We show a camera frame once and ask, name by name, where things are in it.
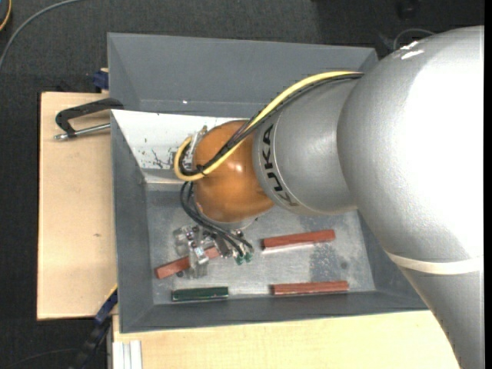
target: red stick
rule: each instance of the red stick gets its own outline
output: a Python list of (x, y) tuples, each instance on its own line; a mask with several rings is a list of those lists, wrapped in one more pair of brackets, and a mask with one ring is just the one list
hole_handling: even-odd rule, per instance
[(266, 238), (263, 240), (263, 248), (282, 248), (292, 244), (313, 244), (323, 241), (333, 241), (334, 239), (335, 233), (333, 230), (304, 232), (302, 234), (282, 235), (280, 237)]
[[(205, 254), (208, 258), (216, 258), (220, 254), (216, 248), (209, 248), (205, 250)], [(188, 257), (180, 258), (179, 260), (169, 262), (154, 269), (157, 279), (164, 279), (178, 272), (184, 271), (190, 267), (190, 259)]]
[(319, 281), (315, 283), (273, 284), (271, 289), (274, 295), (321, 294), (348, 291), (348, 283), (345, 280), (339, 280)]

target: wooden table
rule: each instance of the wooden table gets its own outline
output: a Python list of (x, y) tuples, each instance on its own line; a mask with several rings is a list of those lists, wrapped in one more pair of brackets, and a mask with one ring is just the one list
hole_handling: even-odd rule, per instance
[[(109, 131), (56, 141), (58, 111), (107, 95), (41, 97), (38, 319), (93, 316), (116, 282)], [(79, 119), (80, 127), (108, 114)], [(120, 334), (140, 340), (152, 368), (456, 369), (444, 332), (429, 311)]]

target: green marker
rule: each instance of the green marker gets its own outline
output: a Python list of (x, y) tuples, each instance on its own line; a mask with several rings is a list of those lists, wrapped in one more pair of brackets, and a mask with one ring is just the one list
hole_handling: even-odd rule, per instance
[(173, 302), (210, 301), (214, 299), (224, 299), (228, 296), (229, 288), (227, 287), (188, 288), (174, 290), (171, 293)]

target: metal clamp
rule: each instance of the metal clamp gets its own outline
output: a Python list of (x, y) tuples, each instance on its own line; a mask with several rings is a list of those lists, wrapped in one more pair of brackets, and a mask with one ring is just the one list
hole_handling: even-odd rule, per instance
[(80, 118), (94, 114), (95, 112), (104, 111), (106, 109), (124, 109), (123, 104), (114, 98), (105, 98), (104, 100), (89, 102), (88, 104), (79, 105), (77, 107), (64, 109), (60, 111), (55, 118), (56, 124), (65, 132), (64, 134), (55, 135), (55, 139), (76, 138), (79, 135), (88, 134), (95, 131), (105, 130), (110, 128), (110, 124), (97, 125), (94, 127), (75, 130), (68, 122), (71, 119)]

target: black floor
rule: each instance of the black floor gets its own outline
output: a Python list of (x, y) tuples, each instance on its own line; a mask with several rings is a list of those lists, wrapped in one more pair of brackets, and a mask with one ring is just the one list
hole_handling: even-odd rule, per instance
[[(0, 53), (26, 18), (62, 0), (14, 0)], [(37, 323), (37, 94), (95, 91), (107, 66), (107, 32), (363, 45), (386, 55), (380, 35), (406, 28), (443, 32), (484, 23), (484, 0), (421, 0), (400, 20), (398, 0), (97, 0), (36, 19), (12, 44), (0, 71), (0, 369), (67, 367), (91, 331), (90, 320)], [(411, 36), (403, 37), (408, 42)], [(44, 355), (9, 366), (47, 351)], [(105, 351), (90, 367), (105, 367)]]

